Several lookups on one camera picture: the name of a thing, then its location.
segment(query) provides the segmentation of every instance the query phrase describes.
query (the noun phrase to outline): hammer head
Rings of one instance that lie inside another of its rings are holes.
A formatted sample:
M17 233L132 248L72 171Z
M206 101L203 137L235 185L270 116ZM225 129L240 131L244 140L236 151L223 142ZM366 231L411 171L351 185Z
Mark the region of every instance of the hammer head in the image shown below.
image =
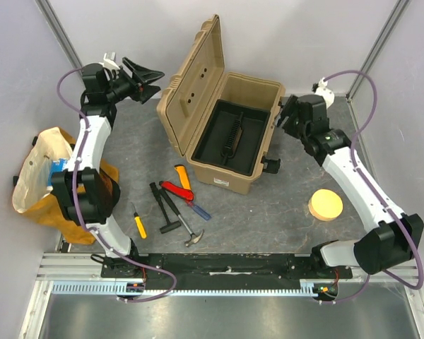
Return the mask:
M204 230L202 230L199 235L192 233L192 235L190 236L190 240L187 240L185 242L185 246L189 247L190 245L196 244L197 242L199 242L199 240L201 240L201 238L203 237L203 234L204 234Z
M174 222L171 222L170 224L167 224L159 228L159 230L160 230L160 233L165 234L169 231L176 230L178 227L181 227L181 222L179 220L176 220Z

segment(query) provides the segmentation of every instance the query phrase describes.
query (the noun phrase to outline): case latch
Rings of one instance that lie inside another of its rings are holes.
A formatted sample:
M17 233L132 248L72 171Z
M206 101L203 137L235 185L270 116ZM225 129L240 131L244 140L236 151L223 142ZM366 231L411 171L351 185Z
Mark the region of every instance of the case latch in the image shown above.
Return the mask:
M273 160L273 159L266 159L266 157L262 157L261 162L264 164L264 169L262 170L262 172L265 172L265 173L276 174L278 173L281 166L281 159Z

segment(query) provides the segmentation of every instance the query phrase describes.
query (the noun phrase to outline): blue handle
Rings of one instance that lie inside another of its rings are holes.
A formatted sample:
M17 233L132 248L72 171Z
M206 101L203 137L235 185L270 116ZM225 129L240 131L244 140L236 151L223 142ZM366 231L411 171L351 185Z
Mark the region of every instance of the blue handle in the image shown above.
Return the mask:
M195 203L190 202L189 206L205 221L209 221L212 218L209 213L207 213L205 210L203 210L201 207L199 207Z

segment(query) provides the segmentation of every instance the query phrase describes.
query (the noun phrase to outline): open case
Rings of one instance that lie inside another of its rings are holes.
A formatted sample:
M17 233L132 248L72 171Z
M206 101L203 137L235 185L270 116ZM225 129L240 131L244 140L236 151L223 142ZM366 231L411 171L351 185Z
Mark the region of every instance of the open case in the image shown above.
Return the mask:
M207 20L163 91L157 112L174 149L200 182L247 194L280 160L265 155L279 113L282 84L224 73L220 20Z

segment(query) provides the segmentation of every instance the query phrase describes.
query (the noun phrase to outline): hammer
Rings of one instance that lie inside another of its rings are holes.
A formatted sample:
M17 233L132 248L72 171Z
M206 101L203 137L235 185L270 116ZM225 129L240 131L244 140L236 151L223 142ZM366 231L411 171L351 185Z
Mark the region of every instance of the hammer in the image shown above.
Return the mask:
M196 244L197 242L199 242L199 240L201 240L201 238L203 237L204 230L202 230L199 235L194 234L189 224L187 224L187 221L185 221L185 219L182 217L181 213L177 209L175 203L173 203L171 198L168 196L167 192L164 189L160 189L159 192L160 192L160 195L165 199L169 207L172 209L172 211L175 213L175 215L177 215L177 217L179 218L181 223L184 225L188 233L190 234L190 240L187 240L185 242L185 246L189 247L190 245Z
M160 192L158 191L157 186L155 185L155 182L151 182L149 186L151 187L151 191L153 192L154 198L158 202L158 205L160 206L163 216L165 217L165 220L167 222L165 226L159 228L160 233L165 234L169 231L176 230L178 227L181 227L181 222L179 220L176 220L174 222L170 221L167 215L167 211L165 210L165 206L163 206L162 198L160 197Z

